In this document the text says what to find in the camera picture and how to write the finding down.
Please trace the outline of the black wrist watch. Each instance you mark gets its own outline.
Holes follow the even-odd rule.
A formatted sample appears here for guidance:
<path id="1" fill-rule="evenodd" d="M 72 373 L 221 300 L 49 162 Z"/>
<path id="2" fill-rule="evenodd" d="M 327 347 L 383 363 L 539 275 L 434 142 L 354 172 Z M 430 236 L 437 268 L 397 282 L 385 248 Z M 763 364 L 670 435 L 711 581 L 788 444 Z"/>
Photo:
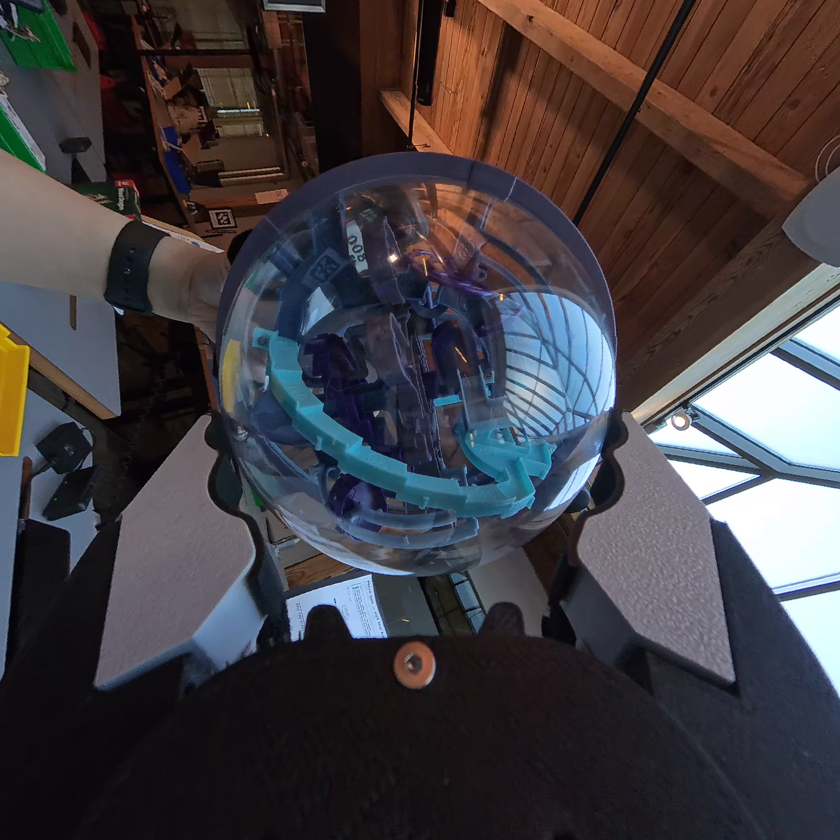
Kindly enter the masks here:
<path id="1" fill-rule="evenodd" d="M 108 261 L 104 299 L 114 309 L 153 314 L 149 298 L 151 260 L 167 232 L 140 220 L 129 221 L 114 240 Z"/>

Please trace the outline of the green and red box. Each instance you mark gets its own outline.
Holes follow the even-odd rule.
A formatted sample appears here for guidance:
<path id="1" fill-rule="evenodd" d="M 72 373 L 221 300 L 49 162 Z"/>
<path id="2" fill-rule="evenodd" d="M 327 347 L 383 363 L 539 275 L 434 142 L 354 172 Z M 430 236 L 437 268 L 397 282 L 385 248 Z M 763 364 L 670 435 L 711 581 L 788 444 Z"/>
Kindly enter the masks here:
<path id="1" fill-rule="evenodd" d="M 132 180 L 80 183 L 72 188 L 93 202 L 128 219 L 142 220 L 140 193 Z"/>

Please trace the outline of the clipboard with printed sheet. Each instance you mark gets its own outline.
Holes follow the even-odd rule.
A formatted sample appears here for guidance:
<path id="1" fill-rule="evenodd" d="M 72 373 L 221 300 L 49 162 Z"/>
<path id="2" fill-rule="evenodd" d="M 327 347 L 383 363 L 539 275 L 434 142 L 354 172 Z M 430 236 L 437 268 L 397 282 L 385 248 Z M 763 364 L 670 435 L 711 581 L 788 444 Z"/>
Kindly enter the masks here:
<path id="1" fill-rule="evenodd" d="M 193 245 L 205 251 L 215 254 L 225 253 L 221 248 L 218 248 L 214 245 L 210 245 L 204 239 L 197 237 L 194 234 L 189 234 L 178 227 L 168 225 L 160 220 L 152 219 L 147 216 L 142 216 L 141 222 L 148 227 L 154 228 L 155 230 L 162 232 L 165 235 L 168 235 L 172 238 L 178 239 L 182 242 L 185 242 L 189 245 Z"/>

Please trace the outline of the black long speaker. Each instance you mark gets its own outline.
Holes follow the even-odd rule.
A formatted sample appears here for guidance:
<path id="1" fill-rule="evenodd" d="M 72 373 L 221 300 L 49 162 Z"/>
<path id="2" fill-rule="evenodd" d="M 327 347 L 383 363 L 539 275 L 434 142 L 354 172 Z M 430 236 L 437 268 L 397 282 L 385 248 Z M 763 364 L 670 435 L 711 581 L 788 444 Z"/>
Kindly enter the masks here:
<path id="1" fill-rule="evenodd" d="M 415 101 L 426 108 L 434 104 L 434 79 L 444 6 L 445 1 L 422 1 L 418 8 Z"/>

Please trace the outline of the yellow plastic bin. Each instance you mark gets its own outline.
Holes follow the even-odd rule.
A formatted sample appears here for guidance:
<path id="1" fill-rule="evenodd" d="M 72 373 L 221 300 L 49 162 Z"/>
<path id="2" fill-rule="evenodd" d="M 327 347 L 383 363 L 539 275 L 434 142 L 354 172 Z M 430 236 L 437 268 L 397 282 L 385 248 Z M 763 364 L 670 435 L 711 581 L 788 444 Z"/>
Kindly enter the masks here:
<path id="1" fill-rule="evenodd" d="M 18 456 L 28 387 L 29 347 L 1 324 L 1 456 Z"/>

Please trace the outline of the person's left hand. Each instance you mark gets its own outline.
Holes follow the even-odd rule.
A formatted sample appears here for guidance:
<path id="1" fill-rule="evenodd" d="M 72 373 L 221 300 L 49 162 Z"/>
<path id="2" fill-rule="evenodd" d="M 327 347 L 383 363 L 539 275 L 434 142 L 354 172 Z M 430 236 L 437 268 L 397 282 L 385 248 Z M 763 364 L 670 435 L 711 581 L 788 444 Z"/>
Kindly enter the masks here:
<path id="1" fill-rule="evenodd" d="M 148 298 L 153 314 L 191 323 L 213 340 L 229 271 L 225 253 L 164 236 L 150 260 Z"/>

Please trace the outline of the clear plastic maze ball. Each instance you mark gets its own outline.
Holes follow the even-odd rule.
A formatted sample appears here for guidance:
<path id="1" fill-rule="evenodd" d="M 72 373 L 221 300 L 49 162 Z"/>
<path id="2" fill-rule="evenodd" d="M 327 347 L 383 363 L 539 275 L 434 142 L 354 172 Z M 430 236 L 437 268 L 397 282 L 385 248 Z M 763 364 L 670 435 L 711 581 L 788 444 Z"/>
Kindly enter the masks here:
<path id="1" fill-rule="evenodd" d="M 219 399 L 271 512 L 356 569 L 465 571 L 583 489 L 616 404 L 616 325 L 581 231 L 452 154 L 332 168 L 271 211 L 225 281 Z"/>

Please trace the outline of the grey lamp shade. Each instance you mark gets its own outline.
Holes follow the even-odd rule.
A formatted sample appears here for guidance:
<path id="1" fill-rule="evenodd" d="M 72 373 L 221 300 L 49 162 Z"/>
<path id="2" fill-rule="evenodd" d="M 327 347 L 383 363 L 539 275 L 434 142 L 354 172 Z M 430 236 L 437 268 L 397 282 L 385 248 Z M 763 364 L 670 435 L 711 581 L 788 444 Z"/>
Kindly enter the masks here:
<path id="1" fill-rule="evenodd" d="M 839 267 L 839 169 L 797 204 L 782 230 L 801 252 L 818 263 Z"/>

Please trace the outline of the black power adapter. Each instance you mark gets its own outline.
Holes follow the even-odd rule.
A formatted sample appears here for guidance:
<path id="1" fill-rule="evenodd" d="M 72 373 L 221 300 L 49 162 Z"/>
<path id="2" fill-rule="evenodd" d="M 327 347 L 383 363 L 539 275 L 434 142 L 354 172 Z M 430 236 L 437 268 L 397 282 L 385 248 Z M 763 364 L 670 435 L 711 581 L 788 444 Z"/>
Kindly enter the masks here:
<path id="1" fill-rule="evenodd" d="M 55 522 L 87 510 L 97 473 L 97 467 L 90 466 L 65 474 L 48 500 L 42 517 L 48 522 Z"/>
<path id="2" fill-rule="evenodd" d="M 63 423 L 42 437 L 35 447 L 42 460 L 33 477 L 48 469 L 65 475 L 78 469 L 91 454 L 93 443 L 86 430 L 75 422 Z"/>

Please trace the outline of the printed instruction sheet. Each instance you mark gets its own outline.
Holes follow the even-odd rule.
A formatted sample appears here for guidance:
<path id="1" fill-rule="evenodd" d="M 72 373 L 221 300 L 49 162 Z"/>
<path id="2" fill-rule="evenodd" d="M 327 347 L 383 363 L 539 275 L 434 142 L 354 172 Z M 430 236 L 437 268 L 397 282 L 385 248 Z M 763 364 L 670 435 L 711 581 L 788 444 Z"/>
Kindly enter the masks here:
<path id="1" fill-rule="evenodd" d="M 341 575 L 287 593 L 286 607 L 292 642 L 303 639 L 309 613 L 317 606 L 334 606 L 354 638 L 389 636 L 372 574 Z"/>

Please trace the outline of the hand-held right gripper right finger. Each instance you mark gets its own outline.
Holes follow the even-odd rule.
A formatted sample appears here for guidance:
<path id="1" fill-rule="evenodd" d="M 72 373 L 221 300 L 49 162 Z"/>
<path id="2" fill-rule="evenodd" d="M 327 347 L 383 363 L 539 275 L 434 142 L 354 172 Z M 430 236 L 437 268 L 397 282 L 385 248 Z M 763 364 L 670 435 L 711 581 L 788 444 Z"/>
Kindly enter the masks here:
<path id="1" fill-rule="evenodd" d="M 656 655 L 733 686 L 710 515 L 629 413 L 612 412 L 591 502 L 560 556 L 543 629 L 561 624 L 617 669 Z"/>

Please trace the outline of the wooden storage shelf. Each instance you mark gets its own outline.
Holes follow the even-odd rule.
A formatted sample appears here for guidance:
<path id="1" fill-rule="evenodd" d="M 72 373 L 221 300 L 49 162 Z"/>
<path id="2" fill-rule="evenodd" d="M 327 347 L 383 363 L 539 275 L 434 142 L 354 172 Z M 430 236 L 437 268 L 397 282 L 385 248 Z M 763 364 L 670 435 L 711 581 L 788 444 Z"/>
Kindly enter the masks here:
<path id="1" fill-rule="evenodd" d="M 261 2 L 131 2 L 154 143 L 178 217 L 260 217 L 297 184 L 280 116 L 278 58 Z"/>

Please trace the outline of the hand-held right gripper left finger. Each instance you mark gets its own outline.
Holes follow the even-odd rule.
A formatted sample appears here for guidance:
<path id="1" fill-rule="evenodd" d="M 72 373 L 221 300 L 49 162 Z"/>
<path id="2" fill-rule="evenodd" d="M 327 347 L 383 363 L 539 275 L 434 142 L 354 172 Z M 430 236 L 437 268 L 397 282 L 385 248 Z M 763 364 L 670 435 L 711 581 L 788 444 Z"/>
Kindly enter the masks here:
<path id="1" fill-rule="evenodd" d="M 201 417 L 119 521 L 98 665 L 113 690 L 172 660 L 199 678 L 288 634 L 282 577 L 216 414 Z"/>

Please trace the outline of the person's left forearm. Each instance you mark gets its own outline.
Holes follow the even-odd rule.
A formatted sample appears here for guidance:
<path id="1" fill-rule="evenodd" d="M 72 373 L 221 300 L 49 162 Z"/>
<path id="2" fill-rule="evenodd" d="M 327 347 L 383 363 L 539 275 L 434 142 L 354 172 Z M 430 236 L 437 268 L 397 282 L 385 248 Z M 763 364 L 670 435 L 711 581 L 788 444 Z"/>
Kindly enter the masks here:
<path id="1" fill-rule="evenodd" d="M 1 152 L 1 281 L 102 301 L 112 247 L 128 223 Z"/>

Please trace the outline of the black ceiling rod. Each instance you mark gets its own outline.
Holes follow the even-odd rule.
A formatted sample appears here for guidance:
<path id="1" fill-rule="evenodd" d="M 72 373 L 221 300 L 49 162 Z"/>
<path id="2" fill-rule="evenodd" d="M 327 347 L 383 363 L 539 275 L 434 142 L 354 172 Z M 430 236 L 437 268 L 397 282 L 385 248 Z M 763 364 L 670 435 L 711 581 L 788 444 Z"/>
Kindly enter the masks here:
<path id="1" fill-rule="evenodd" d="M 608 173 L 612 163 L 614 162 L 618 151 L 620 151 L 623 142 L 629 130 L 631 129 L 636 116 L 642 108 L 642 105 L 650 92 L 654 82 L 657 80 L 660 71 L 662 70 L 672 48 L 674 47 L 683 27 L 686 25 L 694 6 L 697 1 L 682 1 L 673 16 L 670 25 L 662 38 L 657 52 L 655 53 L 647 71 L 644 75 L 643 81 L 637 89 L 629 110 L 626 112 L 620 126 L 612 137 L 606 152 L 604 153 L 600 164 L 598 165 L 587 189 L 578 205 L 572 222 L 576 227 L 581 225 L 589 206 L 595 198 L 599 188 L 601 187 L 606 174 Z"/>

